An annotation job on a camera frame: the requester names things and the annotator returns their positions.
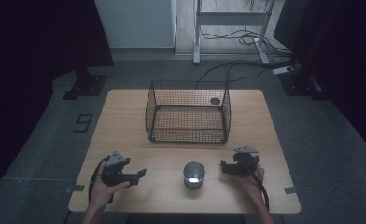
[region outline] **white wall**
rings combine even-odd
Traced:
[[[95,0],[111,48],[173,48],[175,0]]]

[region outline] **small metal cup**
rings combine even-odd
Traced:
[[[198,189],[203,184],[205,168],[199,162],[189,162],[184,167],[183,176],[187,188]]]

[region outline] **wire mesh basket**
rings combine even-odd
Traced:
[[[150,141],[225,143],[230,124],[227,82],[151,82],[146,106]]]

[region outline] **black curtain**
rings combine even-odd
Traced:
[[[40,119],[52,81],[113,66],[93,0],[0,0],[0,177]]]

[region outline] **wooden table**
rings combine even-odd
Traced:
[[[220,160],[233,163],[233,150],[244,145],[257,149],[265,168],[264,186],[270,212],[296,214],[301,210],[275,127],[261,91],[230,90],[232,124],[226,144],[151,143],[145,130],[147,90],[110,91],[90,148],[77,179],[83,191],[75,191],[69,203],[74,212],[88,206],[88,186],[99,161],[117,150],[131,163],[125,174],[147,168],[138,186],[115,194],[106,211],[128,213],[253,213],[253,206],[230,175],[220,169]],[[187,189],[183,167],[200,162],[206,171],[200,189]]]

